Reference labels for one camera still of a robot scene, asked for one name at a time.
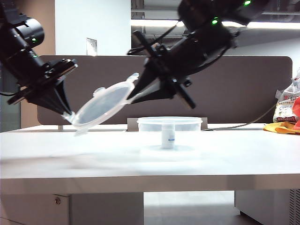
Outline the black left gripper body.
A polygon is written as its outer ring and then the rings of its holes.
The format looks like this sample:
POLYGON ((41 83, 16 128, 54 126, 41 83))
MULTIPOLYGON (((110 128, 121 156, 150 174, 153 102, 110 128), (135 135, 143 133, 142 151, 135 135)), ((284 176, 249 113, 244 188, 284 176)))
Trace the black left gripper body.
POLYGON ((77 64, 46 64, 45 68, 47 70, 45 74, 25 89, 14 94, 7 103, 11 105, 31 97, 41 97, 45 94, 57 93, 55 87, 60 81, 64 81, 66 75, 70 74, 76 67, 78 67, 77 64))

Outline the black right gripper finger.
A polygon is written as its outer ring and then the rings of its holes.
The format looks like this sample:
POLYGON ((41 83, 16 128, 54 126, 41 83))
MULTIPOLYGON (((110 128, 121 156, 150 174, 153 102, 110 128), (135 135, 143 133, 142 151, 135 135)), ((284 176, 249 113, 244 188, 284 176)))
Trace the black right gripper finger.
POLYGON ((152 93, 160 90, 161 83, 156 82, 155 84, 150 84, 158 78, 162 73, 162 67, 158 63, 158 60, 147 59, 144 65, 144 71, 139 79, 138 83, 129 94, 128 99, 140 99, 147 98, 152 93))
POLYGON ((173 80, 159 80, 157 83, 134 95, 130 99, 130 103, 135 104, 144 101, 173 98, 174 95, 175 84, 173 80))

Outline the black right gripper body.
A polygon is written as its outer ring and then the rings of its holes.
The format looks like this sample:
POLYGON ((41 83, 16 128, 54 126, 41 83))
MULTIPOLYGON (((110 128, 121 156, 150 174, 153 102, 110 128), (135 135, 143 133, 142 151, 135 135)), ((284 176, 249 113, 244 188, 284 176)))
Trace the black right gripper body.
POLYGON ((161 75, 156 78, 151 84, 155 84, 159 80, 173 80, 175 84, 175 95, 178 95, 183 102, 185 102, 191 109, 196 107, 194 100, 187 93, 183 83, 187 80, 187 76, 184 74, 184 69, 180 66, 179 59, 172 56, 171 50, 168 50, 164 45, 152 47, 152 44, 148 43, 144 35, 139 31, 134 31, 133 35, 140 41, 141 45, 149 53, 147 59, 158 60, 158 63, 162 67, 161 75))

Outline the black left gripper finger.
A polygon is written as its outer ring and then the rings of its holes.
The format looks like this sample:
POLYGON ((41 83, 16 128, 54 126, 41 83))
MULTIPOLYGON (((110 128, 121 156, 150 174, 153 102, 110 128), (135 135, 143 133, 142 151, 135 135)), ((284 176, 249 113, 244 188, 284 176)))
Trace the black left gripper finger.
POLYGON ((27 101, 58 114, 65 113, 63 112, 63 107, 57 93, 45 94, 41 97, 30 97, 27 101))
POLYGON ((72 110, 70 109, 65 90, 64 90, 64 81, 60 81, 59 84, 55 87, 59 100, 61 101, 61 105, 63 107, 63 112, 67 114, 72 114, 72 110))

